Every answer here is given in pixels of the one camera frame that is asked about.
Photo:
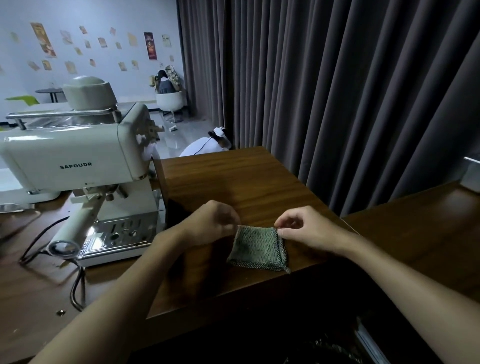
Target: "knitted fabric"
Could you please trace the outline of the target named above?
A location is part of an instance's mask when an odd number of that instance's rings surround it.
[[[275,228],[239,225],[227,262],[239,267],[284,270],[290,273],[287,252]]]

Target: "green chair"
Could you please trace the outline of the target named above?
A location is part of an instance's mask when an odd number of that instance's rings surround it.
[[[25,101],[25,104],[27,104],[28,106],[39,104],[38,100],[35,97],[30,96],[30,95],[8,97],[5,100],[7,100],[7,101],[23,100],[23,101]]]

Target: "white shirt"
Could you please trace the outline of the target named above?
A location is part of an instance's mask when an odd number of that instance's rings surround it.
[[[222,148],[214,138],[204,137],[195,140],[192,144],[186,147],[185,150],[180,154],[180,157],[223,152],[225,150],[228,149]]]

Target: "gray curtain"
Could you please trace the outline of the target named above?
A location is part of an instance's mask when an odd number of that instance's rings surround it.
[[[224,5],[235,146],[265,146],[336,213],[440,184],[473,147],[480,1]]]
[[[224,125],[225,0],[178,0],[183,69],[193,115]]]

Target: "round table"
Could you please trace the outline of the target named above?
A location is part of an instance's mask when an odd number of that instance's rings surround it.
[[[63,89],[61,87],[59,87],[59,88],[44,88],[42,90],[36,90],[35,92],[37,94],[50,94],[50,99],[52,100],[52,102],[58,102],[57,94],[63,92]]]

